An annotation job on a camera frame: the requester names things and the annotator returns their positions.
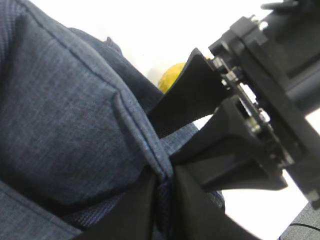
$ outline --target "fabric seam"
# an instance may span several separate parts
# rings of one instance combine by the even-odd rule
[[[163,174],[165,174],[166,176],[168,176],[167,173],[164,171],[162,165],[160,164],[158,158],[156,157],[156,154],[155,154],[154,150],[152,149],[152,147],[150,146],[150,143],[149,143],[149,141],[147,140],[146,136],[142,133],[142,131],[141,131],[139,125],[137,124],[135,118],[132,116],[131,112],[128,110],[128,107],[127,107],[127,105],[125,104],[125,101],[124,101],[124,99],[123,99],[123,96],[122,96],[120,90],[119,90],[117,87],[115,87],[113,84],[107,82],[107,81],[104,79],[104,77],[101,76],[99,73],[93,71],[93,70],[86,64],[86,62],[85,62],[84,60],[82,60],[75,52],[72,51],[72,49],[68,48],[68,47],[67,47],[63,42],[61,42],[50,30],[48,30],[47,28],[45,28],[45,26],[34,16],[34,14],[32,13],[32,11],[29,9],[29,7],[28,7],[27,5],[25,5],[24,3],[19,2],[19,1],[17,1],[17,0],[14,0],[14,1],[15,1],[17,4],[22,5],[22,6],[26,9],[27,13],[28,13],[28,14],[34,19],[34,21],[38,24],[38,26],[39,26],[40,28],[44,29],[54,40],[56,40],[56,41],[61,45],[61,47],[63,47],[64,49],[68,50],[68,51],[71,53],[71,55],[72,55],[75,59],[77,59],[86,69],[88,69],[93,75],[95,75],[95,76],[96,76],[99,80],[101,80],[103,83],[111,86],[112,88],[114,88],[115,90],[118,91],[119,96],[120,96],[120,99],[121,99],[121,102],[122,102],[122,105],[124,106],[124,108],[125,108],[125,110],[127,111],[127,113],[130,115],[130,118],[132,119],[135,127],[138,129],[138,131],[139,131],[140,134],[142,135],[143,140],[146,142],[147,147],[150,149],[150,151],[151,151],[151,153],[152,153],[155,161],[157,162],[160,170],[162,171]]]
[[[30,206],[28,206],[26,203],[24,203],[23,201],[17,199],[16,197],[11,196],[9,193],[7,193],[6,191],[4,191],[3,189],[0,188],[0,191],[3,192],[5,195],[7,195],[9,198],[13,199],[15,202],[19,203],[20,205],[26,207],[27,209],[29,209],[31,212],[35,213],[36,215],[40,216],[41,218],[48,220],[50,223],[54,224],[55,226],[57,226],[58,228],[64,230],[66,233],[71,234],[72,236],[76,236],[77,233],[73,233],[67,229],[65,229],[63,226],[59,225],[58,223],[52,221],[50,218],[47,218],[45,216],[43,216],[43,214],[39,213],[38,211],[34,210],[33,208],[31,208]]]

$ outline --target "lemon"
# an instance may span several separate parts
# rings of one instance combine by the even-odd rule
[[[159,80],[158,88],[162,92],[166,93],[169,88],[175,83],[184,66],[185,63],[181,62],[170,67]]]

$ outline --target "white background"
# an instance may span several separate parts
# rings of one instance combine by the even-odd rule
[[[33,0],[50,17],[104,41],[118,43],[124,56],[157,84],[172,65],[185,62],[193,48],[207,47],[242,16],[267,11],[271,0]],[[317,125],[320,113],[308,116]],[[276,240],[307,201],[291,179],[281,191],[226,190],[226,213],[263,240]]]

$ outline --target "bolt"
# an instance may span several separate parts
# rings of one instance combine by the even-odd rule
[[[268,23],[266,21],[262,21],[259,23],[258,27],[259,27],[260,31],[263,31],[268,27]]]

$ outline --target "blue cloth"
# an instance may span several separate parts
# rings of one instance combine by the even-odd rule
[[[27,0],[0,0],[0,79],[0,239],[71,239],[145,165],[168,229],[169,155],[196,128],[157,137],[146,113],[162,93],[110,38],[68,29]]]

